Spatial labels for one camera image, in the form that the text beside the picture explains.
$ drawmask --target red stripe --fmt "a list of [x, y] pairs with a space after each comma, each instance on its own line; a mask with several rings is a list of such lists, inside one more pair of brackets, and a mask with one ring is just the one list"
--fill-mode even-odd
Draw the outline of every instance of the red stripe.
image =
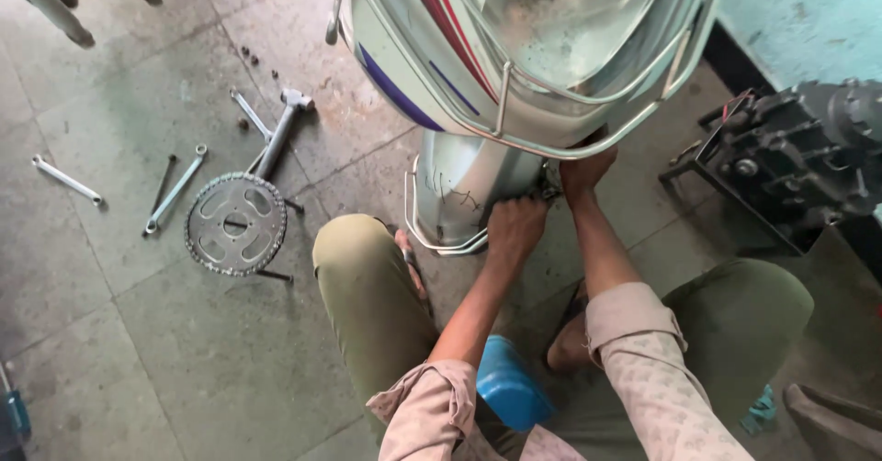
[[459, 36], [462, 38], [462, 44], [466, 46], [466, 49], [469, 50], [469, 54], [472, 57], [472, 61], [475, 62], [475, 66], [478, 67], [478, 71], [481, 73], [482, 81], [484, 84], [484, 90], [487, 91], [487, 94], [493, 98], [493, 101], [497, 102], [495, 96], [493, 96], [493, 91], [489, 90], [490, 81], [487, 79], [487, 75], [484, 74], [484, 71], [481, 70], [481, 65], [478, 63], [478, 58], [475, 56], [475, 53], [472, 52], [472, 47], [469, 45], [469, 42], [466, 38], [466, 34], [462, 31], [462, 27], [459, 26], [459, 21], [456, 19], [456, 15], [453, 13], [453, 7], [450, 6], [450, 2], [448, 0], [441, 0], [444, 2], [445, 7], [447, 8], [447, 14], [450, 16], [451, 20], [453, 20], [453, 25], [456, 27]]
[[434, 20], [438, 28], [441, 29], [441, 33], [444, 34], [445, 39], [447, 39], [447, 43], [451, 46], [451, 48], [453, 48], [454, 51], [456, 51], [457, 56], [462, 61], [463, 65], [466, 66], [466, 69], [469, 71], [472, 77], [474, 77], [475, 80], [481, 85], [481, 88], [484, 90], [484, 92], [487, 93], [487, 96], [490, 96], [493, 101], [497, 101], [496, 97], [493, 95], [493, 92], [489, 89], [489, 84], [486, 84], [481, 78], [483, 72], [481, 72], [481, 74], [479, 75], [478, 70], [480, 69], [480, 67], [475, 67], [472, 59], [469, 58], [469, 55], [466, 53], [466, 49], [463, 47], [463, 43], [459, 41], [456, 32], [453, 30], [453, 25], [451, 24], [447, 15], [445, 15], [445, 10], [441, 6], [441, 3], [438, 0], [422, 1], [423, 5], [429, 11], [432, 20]]

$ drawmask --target tile floor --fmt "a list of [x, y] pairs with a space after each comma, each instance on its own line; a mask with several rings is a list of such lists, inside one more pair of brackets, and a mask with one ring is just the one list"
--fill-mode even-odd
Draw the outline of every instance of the tile floor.
[[[311, 243], [329, 218], [364, 211], [401, 221], [401, 175], [419, 131], [364, 78], [344, 46], [324, 43], [332, 0], [81, 0], [97, 46], [70, 43], [23, 0], [0, 0], [0, 356], [28, 402], [31, 459], [370, 459], [377, 448], [353, 398], [311, 275]], [[240, 45], [259, 54], [243, 62]], [[270, 70], [281, 77], [273, 80]], [[212, 275], [174, 225], [147, 241], [166, 155], [209, 158], [185, 196], [259, 152], [242, 133], [235, 85], [274, 124], [280, 87], [312, 94], [275, 182], [305, 204], [273, 262], [273, 280]], [[675, 201], [656, 181], [700, 136], [696, 117], [728, 98], [704, 66], [626, 138], [601, 203], [635, 263], [666, 292], [735, 252], [754, 226], [685, 178]], [[41, 153], [101, 192], [107, 209], [47, 180]], [[548, 230], [499, 318], [501, 332], [545, 336], [579, 278], [568, 212]], [[481, 257], [418, 250], [444, 324]], [[812, 255], [781, 259], [817, 300], [806, 337], [772, 381], [800, 381], [880, 406], [880, 290], [829, 232]], [[525, 342], [544, 342], [527, 338]], [[535, 350], [525, 347], [525, 354]], [[802, 459], [786, 413], [744, 439], [758, 459]]]

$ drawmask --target chain sprocket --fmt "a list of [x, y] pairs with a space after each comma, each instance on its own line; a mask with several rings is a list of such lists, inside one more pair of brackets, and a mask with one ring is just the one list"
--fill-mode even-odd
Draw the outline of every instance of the chain sprocket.
[[[248, 191], [262, 196], [263, 202], [258, 206], [253, 195], [249, 200]], [[205, 208], [213, 206], [215, 198], [220, 202], [206, 212]], [[267, 206], [266, 213], [260, 211], [259, 207]], [[191, 258], [207, 269], [224, 275], [247, 276], [272, 261], [285, 240], [287, 224], [285, 200], [274, 185], [255, 175], [234, 172], [221, 175], [202, 187], [187, 212], [183, 239]], [[245, 250], [261, 235], [269, 238], [266, 247], [246, 258]], [[209, 247], [221, 249], [223, 256], [209, 253]]]

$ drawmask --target metal guard bar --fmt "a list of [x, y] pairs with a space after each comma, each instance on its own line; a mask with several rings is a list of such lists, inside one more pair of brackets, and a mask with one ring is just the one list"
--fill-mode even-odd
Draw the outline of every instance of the metal guard bar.
[[[501, 126], [498, 125], [497, 129], [490, 129], [480, 122], [471, 119], [467, 114], [460, 110], [458, 106], [452, 105], [447, 95], [438, 87], [435, 81], [427, 75], [423, 64], [417, 59], [417, 57], [413, 53], [413, 50], [410, 49], [407, 43], [404, 43], [402, 41], [402, 36], [397, 26], [389, 22], [390, 16], [387, 15], [385, 6], [379, 0], [367, 1], [370, 7], [374, 10], [374, 13], [377, 15], [377, 18], [379, 19], [386, 33], [389, 35], [389, 38], [401, 52], [401, 55], [405, 58], [407, 63], [411, 66], [413, 72], [416, 73], [416, 76], [420, 79], [420, 82], [423, 83], [426, 91], [429, 92], [432, 98], [435, 99], [435, 102], [439, 106], [441, 106], [441, 108], [447, 113], [447, 115], [450, 116], [450, 118], [452, 118], [457, 124], [462, 126], [464, 129], [468, 129], [473, 134], [479, 135], [480, 137], [483, 137], [485, 139], [499, 142], [500, 144], [511, 146], [515, 149], [532, 153], [541, 157], [554, 158], [559, 160], [579, 160], [608, 150], [623, 137], [628, 135], [628, 133], [631, 132], [634, 128], [640, 125], [643, 120], [645, 120], [659, 107], [662, 101], [668, 99], [686, 82], [686, 79], [699, 63], [699, 59], [701, 58], [701, 50], [699, 49], [699, 46], [704, 46], [705, 42], [707, 41], [707, 37], [710, 35], [711, 27], [713, 26], [713, 20], [715, 18], [715, 13], [717, 8], [719, 7], [721, 0], [710, 0], [710, 2], [706, 1], [704, 7], [701, 10], [700, 19], [697, 22], [697, 24], [699, 25], [697, 35], [688, 30], [688, 26], [690, 23], [687, 18], [687, 22], [683, 29], [678, 32], [678, 35], [671, 41], [671, 43], [665, 48], [665, 50], [662, 51], [662, 54], [659, 55], [659, 57], [657, 57], [655, 60], [653, 60], [653, 63], [651, 63], [649, 67], [638, 76], [637, 80], [631, 82], [619, 92], [627, 92], [625, 90], [628, 89], [632, 90], [637, 86], [637, 84], [642, 82], [642, 80], [645, 80], [645, 77], [650, 73], [651, 69], [655, 68], [655, 64], [662, 60], [662, 55], [667, 55], [669, 53], [668, 49], [678, 44], [678, 52], [675, 56], [674, 61], [671, 64], [670, 70], [668, 71], [667, 81], [665, 83], [665, 87], [662, 89], [659, 99], [645, 106], [642, 111], [640, 111], [633, 118], [625, 122], [622, 127], [611, 132], [610, 135], [608, 135], [607, 137], [593, 144], [589, 144], [588, 146], [575, 149], [556, 148], [553, 146], [539, 144], [533, 141], [527, 141], [514, 135], [503, 135]], [[468, 8], [470, 12], [476, 12], [477, 8], [470, 0], [463, 1], [463, 3], [466, 5], [466, 8]], [[486, 27], [484, 25], [485, 22], [480, 15], [475, 16], [473, 13], [473, 16], [477, 20], [479, 27]], [[486, 33], [488, 34], [488, 39], [491, 39], [491, 41], [495, 45], [497, 45], [498, 43], [491, 35], [491, 32], [486, 31]], [[685, 53], [685, 50], [689, 45], [691, 45], [691, 50], [687, 55]], [[686, 63], [686, 68], [683, 71], [680, 71], [680, 63], [682, 62], [684, 56], [688, 58], [688, 61]], [[513, 69], [516, 69], [519, 74], [523, 75], [527, 80], [530, 80], [534, 84], [539, 85], [540, 87], [543, 87], [544, 89], [559, 94], [561, 96], [568, 97], [569, 99], [572, 99], [574, 101], [588, 104], [598, 104], [598, 102], [609, 102], [606, 100], [611, 97], [605, 96], [601, 98], [590, 98], [587, 96], [577, 95], [568, 90], [560, 90], [547, 84], [545, 81], [536, 78], [531, 74], [525, 73], [519, 68], [515, 68], [515, 65], [512, 61], [507, 61], [505, 65], [508, 67], [508, 70], [503, 70], [503, 87], [505, 91], [504, 93], [500, 94], [499, 110], [496, 118], [497, 124], [501, 124], [503, 121], [505, 103], [508, 99], [508, 85], [506, 79], [511, 77], [511, 71]]]
[[[474, 237], [458, 246], [435, 246], [429, 241], [426, 241], [423, 230], [420, 228], [419, 223], [417, 223], [416, 221], [416, 219], [419, 217], [419, 213], [417, 212], [416, 207], [416, 166], [419, 162], [420, 156], [416, 155], [416, 158], [413, 159], [413, 170], [411, 172], [404, 172], [404, 222], [407, 224], [407, 228], [413, 232], [413, 235], [416, 236], [417, 241], [420, 241], [420, 244], [423, 244], [429, 249], [433, 249], [435, 252], [437, 252], [439, 256], [461, 256], [463, 254], [470, 254], [477, 251], [487, 242], [486, 227], [481, 229], [477, 234], [475, 234]], [[410, 177], [413, 177], [413, 180], [411, 180], [412, 184], [408, 184], [408, 178]], [[413, 209], [412, 213], [408, 215], [407, 190], [411, 186], [413, 186]]]

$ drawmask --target black machine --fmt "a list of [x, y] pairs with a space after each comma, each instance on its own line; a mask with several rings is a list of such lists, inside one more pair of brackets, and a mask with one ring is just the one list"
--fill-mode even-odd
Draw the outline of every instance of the black machine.
[[795, 253], [806, 253], [826, 225], [870, 215], [882, 202], [879, 82], [810, 82], [761, 98], [745, 92], [700, 124], [708, 139], [659, 179], [699, 173]]

